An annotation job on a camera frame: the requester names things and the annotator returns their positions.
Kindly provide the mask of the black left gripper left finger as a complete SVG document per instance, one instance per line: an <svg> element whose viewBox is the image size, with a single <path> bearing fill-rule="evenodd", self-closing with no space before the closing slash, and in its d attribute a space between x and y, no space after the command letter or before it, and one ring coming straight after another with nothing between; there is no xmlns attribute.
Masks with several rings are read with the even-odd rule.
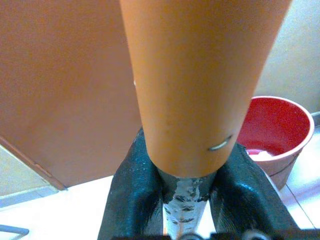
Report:
<svg viewBox="0 0 320 240"><path fill-rule="evenodd" d="M162 189L140 129L112 178L98 237L162 235Z"/></svg>

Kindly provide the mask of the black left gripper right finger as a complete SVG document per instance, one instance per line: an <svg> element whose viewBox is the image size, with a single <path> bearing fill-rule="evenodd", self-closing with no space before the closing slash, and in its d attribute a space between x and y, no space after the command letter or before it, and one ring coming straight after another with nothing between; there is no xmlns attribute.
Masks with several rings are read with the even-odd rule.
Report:
<svg viewBox="0 0 320 240"><path fill-rule="evenodd" d="M209 204L218 233L299 228L265 173L238 143L216 172L211 189Z"/></svg>

